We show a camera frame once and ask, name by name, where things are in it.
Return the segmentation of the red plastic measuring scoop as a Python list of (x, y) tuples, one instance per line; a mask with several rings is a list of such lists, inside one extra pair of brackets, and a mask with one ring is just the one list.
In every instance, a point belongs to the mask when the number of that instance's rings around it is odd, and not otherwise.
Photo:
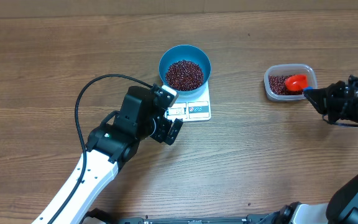
[(288, 77), (285, 80), (285, 88), (288, 91), (303, 91), (311, 89), (311, 86), (308, 83), (308, 77), (305, 74), (297, 74)]

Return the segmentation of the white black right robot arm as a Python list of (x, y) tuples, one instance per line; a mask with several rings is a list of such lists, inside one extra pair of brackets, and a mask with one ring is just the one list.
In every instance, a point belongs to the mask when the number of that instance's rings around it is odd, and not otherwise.
[[(349, 76), (326, 88), (306, 88), (306, 99), (331, 125), (358, 127), (358, 77)], [(358, 224), (358, 174), (341, 187), (328, 203), (295, 202), (275, 214), (274, 223)]]

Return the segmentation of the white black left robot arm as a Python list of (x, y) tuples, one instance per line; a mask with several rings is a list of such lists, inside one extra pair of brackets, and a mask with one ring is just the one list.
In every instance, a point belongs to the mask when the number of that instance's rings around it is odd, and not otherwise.
[(129, 87), (121, 109), (92, 130), (75, 170), (35, 223), (81, 223), (100, 192), (147, 137), (171, 145), (182, 121), (164, 117), (178, 95), (168, 86)]

